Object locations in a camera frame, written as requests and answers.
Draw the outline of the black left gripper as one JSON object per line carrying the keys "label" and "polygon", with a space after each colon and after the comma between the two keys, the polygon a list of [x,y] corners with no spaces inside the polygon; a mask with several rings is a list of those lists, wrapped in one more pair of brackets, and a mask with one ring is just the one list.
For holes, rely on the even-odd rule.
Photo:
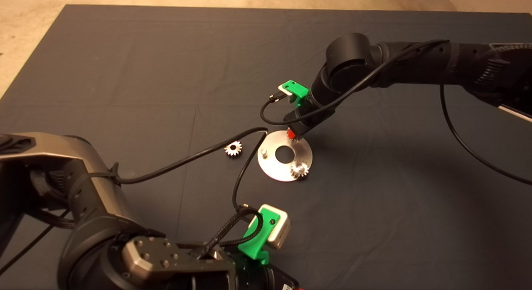
{"label": "black left gripper", "polygon": [[234,257],[237,290],[306,290],[289,274],[248,257]]}

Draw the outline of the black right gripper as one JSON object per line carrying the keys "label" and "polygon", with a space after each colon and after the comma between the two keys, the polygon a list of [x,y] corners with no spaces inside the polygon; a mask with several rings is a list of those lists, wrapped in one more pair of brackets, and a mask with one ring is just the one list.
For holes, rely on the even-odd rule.
{"label": "black right gripper", "polygon": [[294,121],[288,125],[289,129],[286,131],[287,138],[290,140],[302,138],[307,132],[317,127],[327,118],[330,118],[336,111],[336,106],[333,106],[332,108],[319,112],[313,116],[302,120],[300,119],[301,117],[306,116],[306,114],[319,110],[321,107],[322,106],[316,103],[312,98],[307,98],[299,107],[286,114],[283,121]]}

